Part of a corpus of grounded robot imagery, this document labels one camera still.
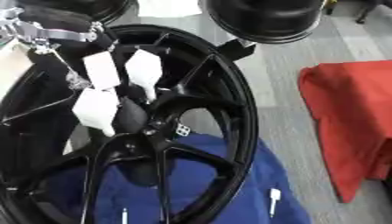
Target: metal clamp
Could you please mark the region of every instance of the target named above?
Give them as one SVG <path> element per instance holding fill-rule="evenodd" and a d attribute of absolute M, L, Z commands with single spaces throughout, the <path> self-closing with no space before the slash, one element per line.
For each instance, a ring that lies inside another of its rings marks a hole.
<path fill-rule="evenodd" d="M 46 53 L 49 47 L 49 39 L 64 39 L 78 42 L 93 42 L 97 40 L 96 32 L 103 31 L 102 24 L 94 22 L 89 32 L 75 32 L 60 29 L 45 29 L 37 22 L 27 23 L 19 19 L 23 13 L 21 8 L 0 10 L 0 35 L 22 39 L 32 44 L 38 53 Z"/>

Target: red cloth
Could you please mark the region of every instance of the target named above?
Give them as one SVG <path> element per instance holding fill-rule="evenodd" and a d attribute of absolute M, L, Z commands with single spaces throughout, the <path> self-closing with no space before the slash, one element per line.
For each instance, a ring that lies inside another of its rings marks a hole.
<path fill-rule="evenodd" d="M 385 179 L 392 161 L 392 61 L 305 68 L 299 89 L 331 181 L 350 202 L 363 179 Z"/>

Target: gray carpet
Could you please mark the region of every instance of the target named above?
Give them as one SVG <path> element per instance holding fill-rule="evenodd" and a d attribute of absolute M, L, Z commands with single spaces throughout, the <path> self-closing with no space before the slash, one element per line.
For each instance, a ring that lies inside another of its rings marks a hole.
<path fill-rule="evenodd" d="M 298 92 L 298 71 L 318 63 L 392 60 L 392 10 L 379 7 L 365 25 L 354 23 L 357 3 L 340 3 L 323 17 L 309 37 L 288 45 L 258 45 L 255 55 L 237 64 L 252 87 L 258 107 L 260 137 L 280 158 L 292 190 L 315 224 L 384 224 L 392 206 L 380 182 L 364 181 L 355 200 L 341 204 L 320 153 L 314 123 Z M 135 16 L 130 10 L 115 25 L 144 23 L 177 27 L 219 45 L 231 35 L 203 15 L 175 18 Z M 216 134 L 206 112 L 194 111 L 185 122 L 194 130 Z"/>

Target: white foam block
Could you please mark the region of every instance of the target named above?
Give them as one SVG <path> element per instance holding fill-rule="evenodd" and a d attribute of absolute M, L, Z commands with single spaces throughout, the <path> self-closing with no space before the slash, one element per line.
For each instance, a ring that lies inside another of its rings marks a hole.
<path fill-rule="evenodd" d="M 138 50 L 125 63 L 129 80 L 142 87 L 147 95 L 149 102 L 157 98 L 155 85 L 162 77 L 161 59 L 150 52 Z"/>
<path fill-rule="evenodd" d="M 85 88 L 73 106 L 73 113 L 82 125 L 102 130 L 106 136 L 112 137 L 116 134 L 112 122 L 118 104 L 119 100 L 114 89 L 101 91 Z"/>
<path fill-rule="evenodd" d="M 99 52 L 85 57 L 83 61 L 95 89 L 103 90 L 120 85 L 120 78 L 110 52 Z"/>
<path fill-rule="evenodd" d="M 181 18 L 201 14 L 198 0 L 138 0 L 139 17 Z"/>

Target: wheel rim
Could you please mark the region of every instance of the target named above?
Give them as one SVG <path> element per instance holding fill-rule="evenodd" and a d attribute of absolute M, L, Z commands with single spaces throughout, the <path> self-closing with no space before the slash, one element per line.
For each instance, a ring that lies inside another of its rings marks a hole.
<path fill-rule="evenodd" d="M 163 59 L 164 77 L 157 84 L 157 100 L 146 105 L 139 101 L 139 97 L 133 94 L 129 96 L 134 102 L 143 104 L 141 107 L 148 114 L 148 122 L 137 133 L 121 133 L 110 139 L 93 133 L 91 144 L 85 148 L 65 156 L 52 156 L 51 163 L 38 165 L 27 175 L 18 175 L 17 171 L 4 169 L 4 189 L 0 194 L 0 197 L 3 196 L 3 206 L 8 209 L 7 214 L 17 221 L 27 219 L 29 222 L 26 223 L 61 223 L 43 218 L 47 213 L 43 214 L 34 206 L 33 194 L 38 182 L 44 177 L 76 165 L 82 158 L 87 161 L 87 179 L 83 191 L 81 223 L 94 223 L 95 201 L 106 169 L 119 162 L 148 160 L 153 161 L 157 169 L 158 197 L 163 216 L 161 222 L 207 223 L 235 196 L 253 159 L 257 117 L 249 87 L 233 62 L 228 61 L 214 46 L 192 34 L 155 25 L 125 25 L 113 30 L 121 43 L 120 52 L 115 54 L 117 65 L 123 64 L 138 48 L 156 53 Z M 182 62 L 184 67 L 175 70 L 170 68 L 176 62 Z M 120 75 L 122 82 L 128 83 L 124 73 Z M 37 133 L 37 136 L 44 136 L 53 133 L 53 126 L 56 126 L 54 124 L 62 125 L 63 129 L 52 137 L 55 140 L 47 140 L 51 142 L 47 145 L 64 148 L 77 124 L 70 108 L 79 93 L 69 89 L 61 92 L 64 97 L 60 97 L 61 101 L 57 99 L 57 103 L 51 104 L 50 108 L 15 115 L 20 107 L 18 104 L 23 102 L 18 98 L 24 98 L 26 87 L 42 76 L 45 75 L 32 69 L 3 100 L 0 115 L 4 123 L 0 138 L 13 142 L 7 145 L 7 150 L 18 147 L 17 143 L 22 140 L 21 134 L 26 129 Z M 129 90 L 129 87 L 122 86 L 117 92 L 129 95 Z M 220 125 L 228 147 L 227 157 L 218 157 L 184 145 L 173 137 L 183 113 L 198 108 L 208 109 Z M 139 145 L 140 149 L 148 150 L 131 154 L 125 147 L 130 141 Z M 216 170 L 217 177 L 191 205 L 179 213 L 172 213 L 165 174 L 168 172 L 166 164 L 169 160 L 179 158 L 209 165 Z"/>

